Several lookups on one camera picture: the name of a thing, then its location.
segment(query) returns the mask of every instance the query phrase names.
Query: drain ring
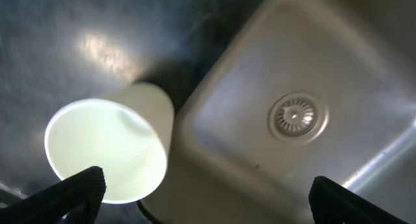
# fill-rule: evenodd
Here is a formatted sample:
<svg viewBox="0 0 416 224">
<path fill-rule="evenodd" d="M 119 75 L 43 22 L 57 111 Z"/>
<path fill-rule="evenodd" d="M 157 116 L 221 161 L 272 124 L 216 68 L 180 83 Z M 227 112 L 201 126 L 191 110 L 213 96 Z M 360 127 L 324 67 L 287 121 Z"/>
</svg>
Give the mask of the drain ring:
<svg viewBox="0 0 416 224">
<path fill-rule="evenodd" d="M 303 144 L 315 139 L 327 122 L 328 109 L 317 98 L 306 93 L 292 93 L 274 104 L 268 124 L 279 140 Z"/>
</svg>

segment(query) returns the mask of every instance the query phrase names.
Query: cup rim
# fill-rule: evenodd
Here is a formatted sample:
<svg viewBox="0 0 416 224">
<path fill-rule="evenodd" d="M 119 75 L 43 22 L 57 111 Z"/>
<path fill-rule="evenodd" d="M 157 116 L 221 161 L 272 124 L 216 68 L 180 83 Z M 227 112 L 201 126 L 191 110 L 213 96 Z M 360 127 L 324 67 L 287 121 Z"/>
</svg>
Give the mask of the cup rim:
<svg viewBox="0 0 416 224">
<path fill-rule="evenodd" d="M 162 183 L 162 181 L 164 179 L 164 176 L 166 175 L 166 170 L 167 170 L 167 167 L 168 167 L 168 153 L 166 152 L 166 149 L 163 146 L 163 143 L 161 142 L 161 139 L 159 138 L 159 135 L 157 134 L 157 131 L 149 124 L 149 122 L 145 118 L 143 118 L 140 114 L 135 112 L 133 109 L 131 109 L 128 106 L 125 106 L 123 104 L 120 104 L 120 103 L 117 103 L 117 102 L 114 102 L 114 101 L 110 101 L 110 100 L 106 100 L 106 99 L 91 98 L 91 99 L 83 99 L 83 100 L 79 100 L 79 101 L 74 101 L 70 104 L 67 104 L 67 105 L 63 106 L 49 120 L 49 123 L 47 124 L 46 130 L 45 130 L 44 147 L 45 147 L 47 161 L 49 162 L 49 165 L 52 167 L 53 172 L 55 172 L 55 174 L 57 175 L 57 177 L 60 180 L 67 179 L 67 178 L 64 178 L 58 172 L 58 169 L 55 167 L 55 165 L 54 165 L 54 163 L 51 159 L 51 156 L 49 154 L 49 141 L 48 141 L 49 133 L 51 132 L 51 129 L 54 126 L 54 124 L 57 122 L 57 120 L 61 116 L 63 116 L 64 114 L 68 113 L 71 110 L 79 108 L 81 106 L 87 106 L 87 105 L 99 104 L 99 103 L 106 104 L 106 105 L 112 105 L 112 106 L 116 107 L 117 109 L 122 110 L 124 112 L 127 112 L 128 114 L 131 114 L 135 118 L 140 119 L 144 124 L 146 124 L 146 126 L 149 128 L 149 130 L 152 132 L 152 134 L 154 134 L 154 136 L 156 137 L 160 147 L 162 148 L 162 151 L 164 153 L 164 164 L 165 164 L 164 172 L 163 172 L 163 175 L 161 177 L 161 180 L 158 182 L 157 186 L 155 186 L 153 189 L 149 190 L 149 192 L 147 192 L 146 195 L 138 195 L 136 197 L 132 197 L 130 199 L 125 199 L 125 200 L 103 199 L 101 202 L 106 203 L 106 204 L 120 205 L 120 204 L 132 203 L 132 202 L 138 201 L 140 199 L 143 199 L 143 198 L 147 197 L 149 194 L 151 194 L 152 192 L 154 192 L 156 190 L 156 188 L 159 187 L 159 185 Z"/>
</svg>

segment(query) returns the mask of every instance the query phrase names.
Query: dark countertop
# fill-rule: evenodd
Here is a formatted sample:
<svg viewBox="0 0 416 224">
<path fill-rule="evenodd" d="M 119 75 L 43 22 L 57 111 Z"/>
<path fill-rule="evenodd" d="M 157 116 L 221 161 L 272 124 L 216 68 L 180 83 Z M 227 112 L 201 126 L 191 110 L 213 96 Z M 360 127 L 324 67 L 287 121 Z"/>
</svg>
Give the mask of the dark countertop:
<svg viewBox="0 0 416 224">
<path fill-rule="evenodd" d="M 0 0 L 0 180 L 32 195 L 59 181 L 44 131 L 62 106 L 137 81 L 178 111 L 261 0 Z M 140 223 L 135 203 L 97 223 Z"/>
</svg>

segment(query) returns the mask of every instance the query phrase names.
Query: sink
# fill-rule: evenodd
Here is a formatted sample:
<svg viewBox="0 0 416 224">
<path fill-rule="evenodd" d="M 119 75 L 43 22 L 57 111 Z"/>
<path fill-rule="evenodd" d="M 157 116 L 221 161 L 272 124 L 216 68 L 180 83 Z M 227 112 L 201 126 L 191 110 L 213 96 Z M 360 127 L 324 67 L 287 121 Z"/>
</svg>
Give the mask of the sink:
<svg viewBox="0 0 416 224">
<path fill-rule="evenodd" d="M 309 223 L 323 175 L 416 222 L 416 69 L 337 0 L 266 0 L 181 109 L 174 144 Z"/>
</svg>

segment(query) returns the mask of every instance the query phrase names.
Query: white cup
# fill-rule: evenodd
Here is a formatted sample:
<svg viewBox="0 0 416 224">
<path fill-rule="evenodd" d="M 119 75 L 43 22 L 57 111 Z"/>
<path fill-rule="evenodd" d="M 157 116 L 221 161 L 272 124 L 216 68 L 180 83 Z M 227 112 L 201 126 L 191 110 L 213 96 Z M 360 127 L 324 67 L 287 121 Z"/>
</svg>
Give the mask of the white cup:
<svg viewBox="0 0 416 224">
<path fill-rule="evenodd" d="M 159 87 L 140 83 L 61 108 L 45 132 L 47 159 L 61 179 L 90 166 L 103 168 L 103 202 L 137 201 L 163 180 L 174 108 Z"/>
</svg>

